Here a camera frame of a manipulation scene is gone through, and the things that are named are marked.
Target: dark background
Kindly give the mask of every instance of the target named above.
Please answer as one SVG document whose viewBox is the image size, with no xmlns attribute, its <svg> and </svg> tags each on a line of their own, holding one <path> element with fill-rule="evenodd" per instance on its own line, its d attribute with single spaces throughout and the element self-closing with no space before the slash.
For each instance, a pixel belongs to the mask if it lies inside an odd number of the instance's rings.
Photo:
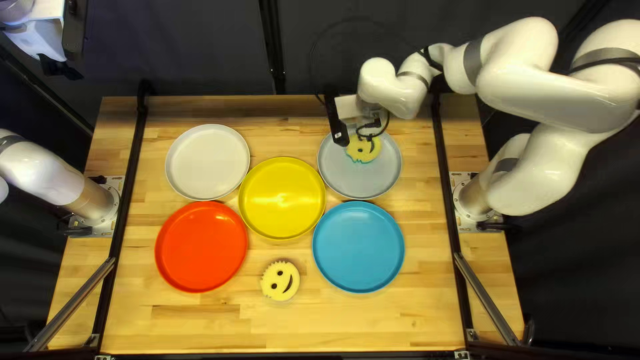
<svg viewBox="0 0 640 360">
<path fill-rule="evenodd" d="M 326 83 L 354 92 L 359 67 L 370 57 L 398 67 L 420 47 L 460 45 L 534 15 L 560 31 L 554 68 L 566 69 L 591 31 L 616 19 L 640 19 L 640 3 L 633 0 L 280 0 L 278 9 L 288 94 L 313 94 Z M 258 0 L 90 1 L 88 14 L 84 51 L 70 61 L 84 80 L 47 78 L 4 35 L 0 45 L 89 124 L 95 124 L 102 96 L 134 95 L 141 78 L 161 95 L 273 93 Z M 586 20 L 576 22 L 576 14 Z M 90 136 L 4 65 L 0 82 L 0 126 L 82 170 Z M 479 109 L 490 156 L 535 126 L 483 104 Z M 639 135 L 640 125 L 633 124 L 598 145 L 569 195 L 508 220 L 523 228 L 509 233 L 508 243 L 538 345 L 640 348 L 634 332 L 640 318 L 634 226 L 640 193 L 633 187 L 640 175 Z M 28 323 L 37 328 L 46 319 L 65 244 L 56 234 L 62 215 L 15 188 L 0 204 L 0 288 L 12 289 L 0 295 L 5 350 L 22 343 L 4 333 L 15 335 Z"/>
</svg>

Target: metal mounting plate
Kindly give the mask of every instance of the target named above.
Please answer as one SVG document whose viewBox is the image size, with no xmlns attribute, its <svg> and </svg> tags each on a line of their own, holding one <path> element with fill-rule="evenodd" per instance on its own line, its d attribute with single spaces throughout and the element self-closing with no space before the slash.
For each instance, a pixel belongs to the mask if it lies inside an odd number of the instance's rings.
<svg viewBox="0 0 640 360">
<path fill-rule="evenodd" d="M 103 222 L 93 220 L 91 226 L 91 234 L 89 235 L 70 235 L 70 238 L 110 238 L 113 235 L 113 229 L 116 225 L 116 216 L 118 212 L 118 203 L 120 202 L 120 196 L 122 194 L 122 187 L 124 186 L 124 176 L 105 176 L 106 183 L 101 184 L 103 188 L 107 189 L 114 198 L 116 206 L 113 207 L 113 214 L 106 216 Z M 83 227 L 90 227 L 87 225 L 87 221 L 77 215 L 72 216 L 69 219 L 69 229 L 80 229 Z"/>
<path fill-rule="evenodd" d="M 451 182 L 451 196 L 460 183 L 471 180 L 477 172 L 460 172 L 460 171 L 450 171 L 449 172 L 449 180 Z M 486 222 L 502 222 L 502 214 L 494 211 L 493 215 L 486 220 Z M 456 227 L 458 228 L 458 233 L 499 233 L 501 230 L 478 230 L 476 228 L 476 221 L 467 219 L 462 216 L 458 210 L 456 209 Z"/>
</svg>

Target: gray band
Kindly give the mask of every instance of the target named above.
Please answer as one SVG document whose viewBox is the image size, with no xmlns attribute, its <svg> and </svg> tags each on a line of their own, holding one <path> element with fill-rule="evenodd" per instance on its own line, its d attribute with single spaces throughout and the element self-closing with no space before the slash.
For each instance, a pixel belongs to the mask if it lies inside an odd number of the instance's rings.
<svg viewBox="0 0 640 360">
<path fill-rule="evenodd" d="M 29 141 L 25 138 L 23 138 L 20 135 L 7 135 L 4 136 L 2 138 L 0 138 L 0 154 L 3 153 L 3 151 L 7 150 L 7 148 L 9 148 L 9 146 L 15 144 L 15 143 L 19 143 L 19 142 L 26 142 Z"/>
<path fill-rule="evenodd" d="M 476 85 L 476 79 L 480 74 L 482 68 L 482 59 L 480 59 L 480 45 L 484 37 L 475 39 L 465 48 L 465 54 L 462 57 L 462 63 L 465 66 L 465 72 L 467 73 L 467 79 L 471 85 Z"/>
<path fill-rule="evenodd" d="M 614 59 L 614 58 L 640 58 L 640 55 L 631 50 L 622 49 L 620 47 L 603 47 L 601 49 L 591 50 L 588 53 L 580 55 L 571 64 L 571 68 L 578 67 L 594 61 Z"/>
<path fill-rule="evenodd" d="M 427 87 L 427 89 L 429 88 L 429 81 L 427 81 L 427 79 L 425 79 L 424 77 L 422 77 L 422 75 L 418 74 L 417 72 L 413 72 L 413 71 L 402 71 L 400 73 L 398 73 L 397 76 L 409 76 L 411 78 L 414 79 L 418 79 L 420 80 L 424 86 Z"/>
<path fill-rule="evenodd" d="M 495 166 L 495 169 L 493 170 L 493 173 L 495 174 L 496 172 L 501 172 L 501 171 L 509 172 L 516 167 L 517 163 L 518 163 L 518 158 L 504 158 L 498 161 L 498 163 Z"/>
</svg>

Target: wooden table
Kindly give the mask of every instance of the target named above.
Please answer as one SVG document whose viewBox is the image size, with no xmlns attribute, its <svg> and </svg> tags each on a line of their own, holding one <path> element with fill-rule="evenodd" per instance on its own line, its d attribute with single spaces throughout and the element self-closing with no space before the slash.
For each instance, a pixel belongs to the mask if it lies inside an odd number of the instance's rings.
<svg viewBox="0 0 640 360">
<path fill-rule="evenodd" d="M 86 175 L 125 173 L 135 98 L 102 101 Z M 160 277 L 154 244 L 163 222 L 190 201 L 164 176 L 164 158 L 185 130 L 206 123 L 239 131 L 251 166 L 294 156 L 314 168 L 329 133 L 323 107 L 312 96 L 153 97 L 102 351 L 110 354 L 203 352 L 343 352 L 453 350 L 464 347 L 451 252 L 428 115 L 394 119 L 388 127 L 403 154 L 394 188 L 372 202 L 387 210 L 404 234 L 398 277 L 369 295 L 350 295 L 324 280 L 312 259 L 312 234 L 276 246 L 250 231 L 246 260 L 217 290 L 180 292 Z M 473 97 L 445 95 L 442 117 L 451 171 L 478 171 L 487 162 Z M 327 188 L 330 209 L 346 200 Z M 237 210 L 237 190 L 221 199 Z M 503 234 L 461 234 L 463 253 L 517 335 L 520 304 Z M 106 259 L 110 239 L 69 239 L 49 319 Z M 278 258 L 290 258 L 301 288 L 288 305 L 262 296 L 259 277 Z M 78 346 L 90 335 L 99 290 L 50 343 Z M 499 337 L 470 290 L 474 327 L 482 340 Z"/>
</svg>

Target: yellow sponge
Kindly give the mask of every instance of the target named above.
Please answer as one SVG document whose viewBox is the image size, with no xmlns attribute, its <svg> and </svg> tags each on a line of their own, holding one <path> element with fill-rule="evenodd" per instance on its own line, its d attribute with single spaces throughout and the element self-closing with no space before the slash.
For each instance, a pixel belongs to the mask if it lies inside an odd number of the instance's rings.
<svg viewBox="0 0 640 360">
<path fill-rule="evenodd" d="M 382 145 L 378 137 L 373 138 L 370 142 L 365 138 L 358 138 L 358 135 L 349 136 L 349 145 L 344 149 L 353 162 L 361 162 L 366 164 L 373 161 L 380 154 Z"/>
<path fill-rule="evenodd" d="M 289 300 L 300 287 L 300 273 L 292 263 L 276 261 L 262 274 L 260 287 L 263 294 L 275 301 Z"/>
</svg>

